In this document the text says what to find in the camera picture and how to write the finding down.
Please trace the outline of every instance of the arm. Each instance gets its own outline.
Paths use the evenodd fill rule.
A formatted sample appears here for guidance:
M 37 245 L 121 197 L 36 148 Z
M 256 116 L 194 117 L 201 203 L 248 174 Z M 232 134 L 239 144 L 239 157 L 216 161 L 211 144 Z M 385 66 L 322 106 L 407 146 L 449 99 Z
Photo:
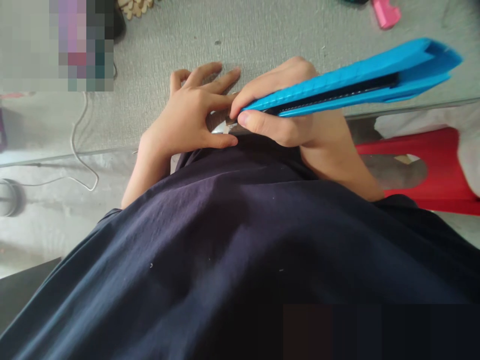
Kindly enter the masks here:
M 182 69 L 171 74 L 170 99 L 158 119 L 141 136 L 135 168 L 121 201 L 122 209 L 170 174 L 173 155 L 237 145 L 235 136 L 212 134 L 205 124 L 208 114 L 228 109 L 235 98 L 235 95 L 221 94 L 239 78 L 239 68 L 202 85 L 205 78 L 221 70 L 220 62 L 211 62 L 193 72 Z
M 284 118 L 241 109 L 262 98 L 317 76 L 314 66 L 293 57 L 276 69 L 249 82 L 231 106 L 230 117 L 253 133 L 265 135 L 285 147 L 300 147 L 303 162 L 320 179 L 339 183 L 368 201 L 384 198 L 384 192 L 355 149 L 340 110 Z

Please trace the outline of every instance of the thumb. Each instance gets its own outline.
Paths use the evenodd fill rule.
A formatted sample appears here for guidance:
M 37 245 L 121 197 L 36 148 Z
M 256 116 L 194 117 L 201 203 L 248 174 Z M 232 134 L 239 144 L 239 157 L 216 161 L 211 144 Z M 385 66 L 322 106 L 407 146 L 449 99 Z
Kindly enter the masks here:
M 242 111 L 238 115 L 238 123 L 255 134 L 264 135 L 275 140 L 282 130 L 283 118 L 257 110 Z
M 224 149 L 235 146 L 239 140 L 230 134 L 209 134 L 206 148 Z

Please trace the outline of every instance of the forearm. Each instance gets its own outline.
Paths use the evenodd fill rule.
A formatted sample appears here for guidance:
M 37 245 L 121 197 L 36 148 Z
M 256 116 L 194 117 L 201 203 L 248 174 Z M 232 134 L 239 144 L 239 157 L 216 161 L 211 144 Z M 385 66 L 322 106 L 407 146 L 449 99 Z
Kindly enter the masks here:
M 121 208 L 125 209 L 153 185 L 167 177 L 170 174 L 170 160 L 169 155 L 151 156 L 140 147 L 135 167 L 121 200 Z
M 320 179 L 339 183 L 370 202 L 385 197 L 357 153 L 350 133 L 328 146 L 300 146 L 300 152 L 305 165 Z

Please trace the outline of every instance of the finger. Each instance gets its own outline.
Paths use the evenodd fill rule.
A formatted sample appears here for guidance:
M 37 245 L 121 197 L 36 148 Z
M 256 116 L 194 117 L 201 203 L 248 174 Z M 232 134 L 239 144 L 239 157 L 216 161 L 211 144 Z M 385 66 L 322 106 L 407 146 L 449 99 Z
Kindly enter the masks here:
M 296 56 L 287 63 L 282 64 L 280 70 L 278 68 L 274 69 L 245 85 L 231 105 L 230 118 L 234 119 L 242 108 L 254 100 L 309 80 L 317 75 L 315 67 L 302 57 Z
M 180 69 L 174 71 L 170 75 L 170 96 L 172 96 L 176 91 L 180 90 L 182 87 L 182 82 L 188 79 L 190 76 L 190 71 L 187 69 Z
M 233 135 L 208 133 L 204 148 L 224 149 L 238 143 L 239 140 Z
M 297 137 L 297 128 L 288 117 L 278 117 L 256 110 L 242 111 L 238 123 L 255 134 L 264 135 L 280 144 Z
M 230 85 L 238 80 L 240 77 L 240 68 L 237 66 L 233 70 L 227 72 L 225 75 L 219 79 L 212 81 L 206 85 L 203 85 L 202 88 L 207 90 L 212 94 L 221 94 L 223 93 Z
M 199 87 L 206 77 L 214 73 L 219 73 L 220 71 L 222 71 L 221 62 L 209 62 L 208 64 L 199 66 L 190 74 L 185 82 L 185 86 Z
M 237 97 L 238 94 L 229 94 L 229 95 L 217 95 L 211 94 L 208 97 L 208 111 L 219 111 L 228 109 L 232 106 L 234 99 Z

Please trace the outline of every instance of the blue knife handle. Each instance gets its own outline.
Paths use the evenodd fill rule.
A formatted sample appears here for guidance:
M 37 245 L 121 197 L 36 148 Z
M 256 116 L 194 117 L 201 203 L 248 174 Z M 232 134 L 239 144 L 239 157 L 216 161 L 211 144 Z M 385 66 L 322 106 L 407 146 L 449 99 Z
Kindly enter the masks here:
M 400 73 L 403 81 L 391 88 L 353 94 L 278 114 L 280 117 L 307 115 L 363 103 L 391 103 L 411 99 L 448 80 L 448 71 L 462 62 L 453 49 L 441 42 L 421 38 L 406 42 L 366 60 L 327 72 L 292 87 L 258 99 L 242 110 L 265 111 L 331 90 L 344 88 L 385 75 Z

